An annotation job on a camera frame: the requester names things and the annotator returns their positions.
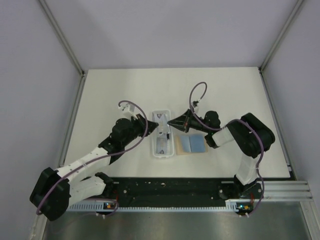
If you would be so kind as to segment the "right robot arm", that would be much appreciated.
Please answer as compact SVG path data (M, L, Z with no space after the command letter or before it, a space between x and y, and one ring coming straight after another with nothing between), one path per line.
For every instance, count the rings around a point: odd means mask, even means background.
M242 151L242 158L233 178L233 192L237 197L245 198L251 193L252 187L260 177L259 165L264 152L268 151L275 142L275 135L250 112L240 119L231 120L224 127L220 124L216 111L207 111L202 118L195 113L194 108L168 121L169 126L184 133L188 133L190 129L206 133L204 139L213 149L236 142Z

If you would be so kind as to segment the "beige card holder wallet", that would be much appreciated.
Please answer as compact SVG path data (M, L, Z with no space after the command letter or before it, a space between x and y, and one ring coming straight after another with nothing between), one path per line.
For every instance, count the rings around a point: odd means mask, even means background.
M175 139L177 155L191 155L208 152L208 145L202 134L179 134Z

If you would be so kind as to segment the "clear plastic card tray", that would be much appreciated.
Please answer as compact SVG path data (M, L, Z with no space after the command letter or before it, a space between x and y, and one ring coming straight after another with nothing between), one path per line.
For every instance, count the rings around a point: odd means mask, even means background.
M160 109L160 110L154 110L151 112L151 120L153 122L159 123L157 114L166 114L167 121L172 119L172 114L169 109ZM174 137L173 137L173 131L172 128L170 128L170 134L164 134L159 135L159 127L156 128L156 130L152 133L151 137L151 153L155 158L162 159L162 158L170 158L173 157L175 154L175 144L174 144ZM167 154L156 154L156 141L157 138L162 138L167 140Z

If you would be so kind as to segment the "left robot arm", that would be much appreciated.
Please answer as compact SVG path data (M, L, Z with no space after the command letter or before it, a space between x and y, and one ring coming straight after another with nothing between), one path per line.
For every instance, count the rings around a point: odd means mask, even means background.
M158 123L141 114L130 119L120 118L111 133L87 155L66 166L44 169L29 197L37 215L50 221L60 218L67 208L84 199L100 195L109 198L114 187L109 177L100 170L117 161L137 138L144 139L153 133Z

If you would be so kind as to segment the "card with purple logo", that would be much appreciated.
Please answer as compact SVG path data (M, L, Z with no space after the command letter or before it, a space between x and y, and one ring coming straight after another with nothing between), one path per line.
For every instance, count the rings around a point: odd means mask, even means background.
M156 151L157 155L166 155L168 153L167 140L164 138L156 139Z

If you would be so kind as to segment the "aluminium frame post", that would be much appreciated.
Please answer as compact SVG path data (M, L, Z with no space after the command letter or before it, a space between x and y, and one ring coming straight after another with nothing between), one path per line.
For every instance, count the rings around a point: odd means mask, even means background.
M265 56L262 64L258 68L260 74L263 74L264 71L267 69L268 65L270 64L274 55L277 53L277 50L281 46L285 37L287 36L290 28L295 23L297 17L299 16L299 14L302 11L306 2L307 2L307 0L297 0L295 2L295 5L294 5L293 9L291 10L288 18L286 19L285 23L283 24L282 28L280 29L279 34L277 35L275 41L273 42L271 48L269 49L267 55Z
M46 0L37 0L41 10L43 11L45 17L47 18L50 26L53 29L54 34L56 35L57 39L59 40L61 46L63 47L66 55L68 56L69 60L71 61L72 65L78 72L78 74L83 77L85 75L85 71L81 67L78 58L76 57L69 41L67 40L65 34L63 33L58 21L56 20L53 12L51 11L48 3Z

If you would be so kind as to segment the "white card magnetic stripe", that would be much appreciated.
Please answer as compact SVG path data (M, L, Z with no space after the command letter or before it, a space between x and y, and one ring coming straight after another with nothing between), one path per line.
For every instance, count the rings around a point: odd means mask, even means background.
M168 125L168 120L167 120L167 115L164 113L160 113L156 115L158 118L158 132L159 135L166 135L166 134L170 134L171 130L170 127Z

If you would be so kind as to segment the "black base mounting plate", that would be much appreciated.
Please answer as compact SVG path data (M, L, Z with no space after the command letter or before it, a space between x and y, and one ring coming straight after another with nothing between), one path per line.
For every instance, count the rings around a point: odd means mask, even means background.
M257 202L259 182L239 195L231 178L113 177L102 198L120 207L222 207L229 199Z

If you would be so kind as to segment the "left aluminium frame post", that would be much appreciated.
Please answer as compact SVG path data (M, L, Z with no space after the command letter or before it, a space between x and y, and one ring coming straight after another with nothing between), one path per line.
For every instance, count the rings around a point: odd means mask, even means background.
M58 21L56 20L53 12L51 11L48 3L46 0L37 0L41 10L43 11L45 17L47 18L50 26L53 29L54 34L56 35L57 39L59 40L61 46L63 47L66 55L68 56L69 60L71 61L72 65L78 72L78 74L83 77L85 75L85 71L81 67L78 58L76 57L69 41L67 40L65 34L63 33Z

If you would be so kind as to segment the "right aluminium frame post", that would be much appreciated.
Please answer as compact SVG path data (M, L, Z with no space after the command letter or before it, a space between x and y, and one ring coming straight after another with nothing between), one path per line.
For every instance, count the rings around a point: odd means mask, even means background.
M262 64L258 68L260 74L263 74L264 71L267 69L268 65L270 64L274 55L277 53L277 50L281 46L285 37L287 36L290 28L295 23L297 17L299 16L299 14L302 11L306 2L307 2L307 0L297 0L295 2L295 5L294 5L293 9L291 10L288 18L286 19L285 23L283 24L282 28L280 29L279 34L277 35L275 41L273 42L271 48L269 49L267 55L265 56Z

